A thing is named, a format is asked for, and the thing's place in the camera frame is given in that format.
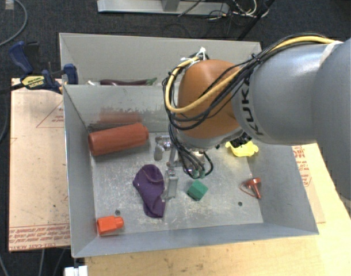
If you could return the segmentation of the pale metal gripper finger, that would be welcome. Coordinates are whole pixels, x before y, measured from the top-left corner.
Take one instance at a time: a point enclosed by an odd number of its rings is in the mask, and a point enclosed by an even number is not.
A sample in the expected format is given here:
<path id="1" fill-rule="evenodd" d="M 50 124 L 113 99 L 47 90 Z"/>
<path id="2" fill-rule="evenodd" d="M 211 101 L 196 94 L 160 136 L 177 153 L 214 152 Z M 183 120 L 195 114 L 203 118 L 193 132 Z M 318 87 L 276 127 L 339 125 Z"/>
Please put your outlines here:
<path id="1" fill-rule="evenodd" d="M 167 199 L 175 198 L 177 195 L 178 177 L 171 176 L 168 178 Z"/>
<path id="2" fill-rule="evenodd" d="M 165 189 L 163 191 L 163 200 L 168 201 L 170 199 L 167 199 L 167 185 L 168 185 L 168 178 L 171 176 L 175 176 L 175 172 L 173 170 L 167 170 L 165 172 Z"/>

